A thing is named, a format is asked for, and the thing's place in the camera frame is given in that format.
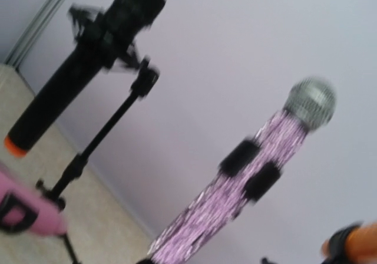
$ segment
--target white wall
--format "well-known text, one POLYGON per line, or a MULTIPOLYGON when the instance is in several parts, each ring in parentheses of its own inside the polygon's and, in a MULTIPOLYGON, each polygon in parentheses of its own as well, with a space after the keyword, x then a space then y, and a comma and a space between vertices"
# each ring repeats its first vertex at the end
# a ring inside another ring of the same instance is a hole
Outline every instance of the white wall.
MULTIPOLYGON (((35 91, 73 49, 72 2, 112 0, 65 2, 21 68, 35 91)), ((377 0, 168 0, 138 37, 161 78, 95 152, 98 172, 155 235, 296 81, 321 74, 338 89, 332 122, 307 140, 260 203, 194 258, 319 263, 320 245, 335 230, 377 217, 376 8, 377 0)), ((133 78, 98 75, 68 108, 59 122, 77 145, 118 108, 133 78)))
POLYGON ((46 0, 0 0, 0 62, 16 44, 46 0))

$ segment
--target orange microphone tip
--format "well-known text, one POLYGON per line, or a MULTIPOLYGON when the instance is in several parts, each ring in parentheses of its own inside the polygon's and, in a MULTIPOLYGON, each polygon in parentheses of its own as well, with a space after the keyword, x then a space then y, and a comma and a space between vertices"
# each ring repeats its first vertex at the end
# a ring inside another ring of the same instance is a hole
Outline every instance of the orange microphone tip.
POLYGON ((26 150, 23 150, 19 147, 17 147, 13 141, 7 136, 4 140, 4 146, 5 148, 15 157, 17 158, 23 158, 28 153, 26 150))

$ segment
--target purple sequined microphone handle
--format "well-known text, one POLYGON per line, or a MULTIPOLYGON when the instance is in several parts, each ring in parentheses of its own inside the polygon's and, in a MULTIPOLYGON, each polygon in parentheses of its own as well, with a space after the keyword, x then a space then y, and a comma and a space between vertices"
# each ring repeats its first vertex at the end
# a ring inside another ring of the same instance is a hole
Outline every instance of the purple sequined microphone handle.
POLYGON ((152 243, 146 263, 189 260, 248 201, 257 202, 273 186, 308 132, 327 123, 334 108, 326 82, 310 78, 294 86, 285 108, 224 159, 215 179, 152 243))

